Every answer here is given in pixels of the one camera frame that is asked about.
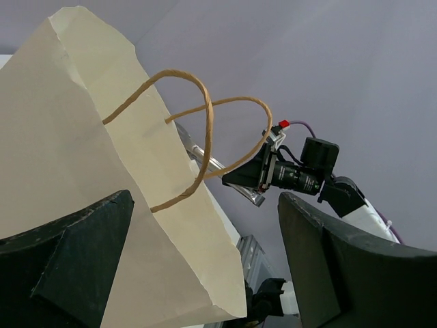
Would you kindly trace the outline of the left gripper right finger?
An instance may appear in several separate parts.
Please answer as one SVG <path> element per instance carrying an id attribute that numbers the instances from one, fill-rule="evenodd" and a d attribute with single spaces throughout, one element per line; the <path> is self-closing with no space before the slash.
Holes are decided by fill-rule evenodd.
<path id="1" fill-rule="evenodd" d="M 435 327 L 436 253 L 394 243 L 288 192 L 278 214 L 304 327 Z"/>

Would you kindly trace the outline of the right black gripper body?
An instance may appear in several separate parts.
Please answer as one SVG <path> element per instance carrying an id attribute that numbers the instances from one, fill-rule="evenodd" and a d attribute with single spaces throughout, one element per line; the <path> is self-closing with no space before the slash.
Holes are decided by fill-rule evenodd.
<path id="1" fill-rule="evenodd" d="M 259 152 L 240 167 L 226 173 L 221 178 L 222 184 L 245 187 L 253 190 L 267 190 L 269 188 L 268 172 L 271 166 L 273 152 L 271 146 L 265 143 Z"/>

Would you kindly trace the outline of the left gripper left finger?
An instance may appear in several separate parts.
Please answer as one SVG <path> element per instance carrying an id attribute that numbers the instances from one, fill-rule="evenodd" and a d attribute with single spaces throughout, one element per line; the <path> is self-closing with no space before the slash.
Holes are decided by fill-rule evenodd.
<path id="1" fill-rule="evenodd" d="M 2 327 L 99 327 L 134 201 L 120 190 L 1 240 Z"/>

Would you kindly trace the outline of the beige paper bag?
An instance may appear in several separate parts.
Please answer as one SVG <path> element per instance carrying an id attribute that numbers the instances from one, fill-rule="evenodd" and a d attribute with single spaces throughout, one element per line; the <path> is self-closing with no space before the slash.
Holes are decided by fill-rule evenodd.
<path id="1" fill-rule="evenodd" d="M 103 327 L 187 327 L 246 316 L 240 253 L 204 184 L 193 184 L 169 112 L 134 45 L 82 6 L 44 22 L 1 69 L 1 235 L 121 189 L 135 202 Z"/>

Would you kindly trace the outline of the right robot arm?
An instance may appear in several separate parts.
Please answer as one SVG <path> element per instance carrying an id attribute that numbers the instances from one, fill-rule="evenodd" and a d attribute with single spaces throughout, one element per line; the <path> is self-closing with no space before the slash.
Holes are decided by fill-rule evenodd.
<path id="1" fill-rule="evenodd" d="M 285 160 L 281 145 L 276 150 L 265 143 L 248 162 L 226 173 L 224 185 L 238 185 L 263 193 L 270 187 L 318 196 L 318 202 L 327 202 L 337 216 L 346 223 L 380 238 L 401 243 L 386 221 L 371 205 L 355 182 L 345 176 L 335 176 L 333 168 L 339 154 L 335 143 L 308 137 L 300 160 Z"/>

